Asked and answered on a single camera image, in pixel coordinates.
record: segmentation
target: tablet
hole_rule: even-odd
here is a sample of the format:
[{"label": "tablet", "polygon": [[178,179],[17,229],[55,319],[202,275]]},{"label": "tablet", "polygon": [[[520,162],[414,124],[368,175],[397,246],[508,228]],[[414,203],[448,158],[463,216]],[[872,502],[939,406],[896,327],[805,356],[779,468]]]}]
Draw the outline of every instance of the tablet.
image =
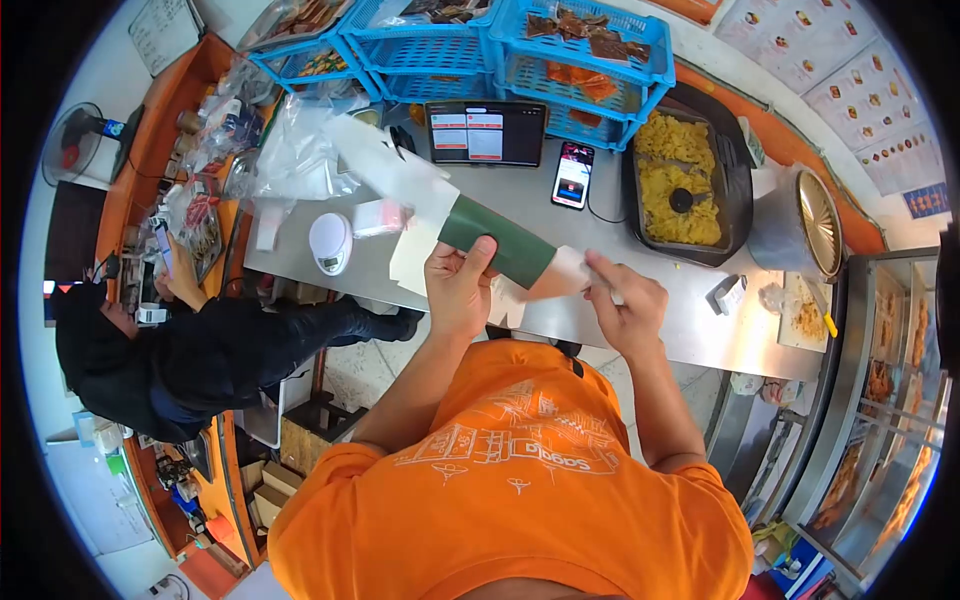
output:
[{"label": "tablet", "polygon": [[546,105],[494,100],[428,102],[430,159],[540,166]]}]

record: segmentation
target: hand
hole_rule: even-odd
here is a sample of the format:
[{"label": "hand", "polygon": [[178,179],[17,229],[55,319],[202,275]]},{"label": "hand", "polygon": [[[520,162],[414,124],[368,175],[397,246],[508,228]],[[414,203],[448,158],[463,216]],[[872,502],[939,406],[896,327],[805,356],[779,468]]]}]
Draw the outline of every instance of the hand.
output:
[{"label": "hand", "polygon": [[193,259],[190,258],[186,248],[174,241],[174,236],[167,231],[167,241],[170,242],[170,254],[173,255],[173,273],[164,281],[166,287],[174,296],[183,300],[193,308],[199,311],[206,303],[206,294],[197,285],[197,271],[194,268]]},{"label": "hand", "polygon": [[[626,265],[614,265],[597,251],[587,251],[587,264],[609,284],[590,286],[584,298],[593,302],[600,330],[610,345],[628,363],[644,360],[652,350],[662,352],[666,290]],[[613,303],[611,287],[623,298],[623,305]]]},{"label": "hand", "polygon": [[174,300],[174,293],[170,291],[170,274],[167,273],[166,267],[163,267],[160,274],[154,277],[154,289],[164,301]]},{"label": "hand", "polygon": [[497,273],[489,266],[495,253],[496,241],[489,235],[478,237],[466,256],[437,243],[423,264],[430,335],[467,343],[480,335],[490,318],[490,280]]}]

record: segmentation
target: phone screen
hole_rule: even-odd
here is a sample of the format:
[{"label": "phone screen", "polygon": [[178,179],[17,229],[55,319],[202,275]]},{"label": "phone screen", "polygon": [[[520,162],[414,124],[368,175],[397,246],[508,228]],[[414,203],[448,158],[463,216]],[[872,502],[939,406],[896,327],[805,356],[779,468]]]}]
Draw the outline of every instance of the phone screen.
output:
[{"label": "phone screen", "polygon": [[170,251],[170,240],[167,239],[167,224],[161,223],[154,229],[156,243],[160,246],[160,253],[163,254],[163,262],[167,265],[167,273],[170,277],[174,276],[174,256]]},{"label": "phone screen", "polygon": [[592,170],[593,149],[590,146],[564,142],[560,150],[557,180],[553,182],[553,202],[583,209],[587,203]]}]

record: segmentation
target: cutting board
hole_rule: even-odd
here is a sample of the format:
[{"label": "cutting board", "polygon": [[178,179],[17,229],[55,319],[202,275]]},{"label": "cutting board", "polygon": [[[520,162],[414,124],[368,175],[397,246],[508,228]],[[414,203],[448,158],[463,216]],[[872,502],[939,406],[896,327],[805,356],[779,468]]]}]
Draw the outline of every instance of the cutting board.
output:
[{"label": "cutting board", "polygon": [[[833,290],[825,283],[820,283],[819,285],[820,291],[823,292],[824,298],[827,299],[827,311],[829,312],[833,304]],[[789,271],[784,273],[783,290],[788,300],[783,303],[783,311],[780,313],[780,333],[777,336],[777,343],[793,348],[826,352],[829,333],[822,340],[816,340],[803,335],[802,332],[793,325],[794,318],[800,311],[801,305],[806,301],[813,301],[813,298],[810,296],[810,290],[806,288],[801,275]]]}]

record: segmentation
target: black ladle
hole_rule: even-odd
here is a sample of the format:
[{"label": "black ladle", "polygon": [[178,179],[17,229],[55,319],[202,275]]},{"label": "black ladle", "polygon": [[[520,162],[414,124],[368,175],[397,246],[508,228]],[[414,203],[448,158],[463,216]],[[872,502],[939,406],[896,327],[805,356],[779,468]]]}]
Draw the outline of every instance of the black ladle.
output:
[{"label": "black ladle", "polygon": [[690,212],[693,205],[702,201],[708,194],[691,194],[690,190],[684,187],[678,187],[670,193],[670,207],[675,212],[684,214]]}]

